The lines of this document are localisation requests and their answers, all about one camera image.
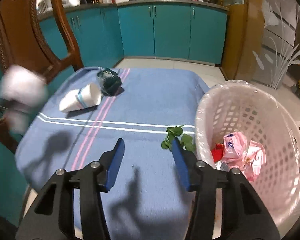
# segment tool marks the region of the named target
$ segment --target white paper cup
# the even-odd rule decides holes
[[[82,89],[69,91],[64,98],[61,99],[59,110],[67,113],[91,106],[100,105],[102,93],[99,87],[90,83]]]

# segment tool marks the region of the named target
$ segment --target wooden chair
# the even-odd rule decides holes
[[[59,59],[50,49],[37,19],[36,0],[1,0],[0,63],[5,72],[12,64],[21,65],[45,76],[47,83],[62,70],[83,67],[77,40],[63,10],[61,0],[51,0],[53,15],[66,44],[68,54]],[[13,153],[18,143],[9,135],[4,119],[0,120],[0,142]]]

